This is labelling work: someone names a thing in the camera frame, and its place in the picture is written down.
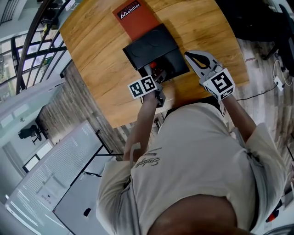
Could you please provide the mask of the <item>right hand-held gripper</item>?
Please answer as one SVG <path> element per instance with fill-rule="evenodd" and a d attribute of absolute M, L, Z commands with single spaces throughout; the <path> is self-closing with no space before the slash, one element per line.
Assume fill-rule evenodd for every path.
<path fill-rule="evenodd" d="M 235 91 L 235 83 L 227 68 L 223 68 L 210 53 L 190 50 L 184 53 L 186 61 L 201 78 L 200 84 L 218 101 L 222 101 Z"/>

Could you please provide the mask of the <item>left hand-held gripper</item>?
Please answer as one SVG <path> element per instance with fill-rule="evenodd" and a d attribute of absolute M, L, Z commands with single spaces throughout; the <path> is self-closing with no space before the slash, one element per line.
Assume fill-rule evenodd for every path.
<path fill-rule="evenodd" d="M 165 95 L 163 93 L 163 87 L 159 83 L 165 81 L 167 76 L 166 71 L 160 71 L 155 78 L 151 75 L 140 78 L 128 85 L 128 89 L 133 99 L 144 97 L 145 95 L 155 91 L 155 97 L 158 101 L 157 107 L 163 107 L 165 103 Z"/>

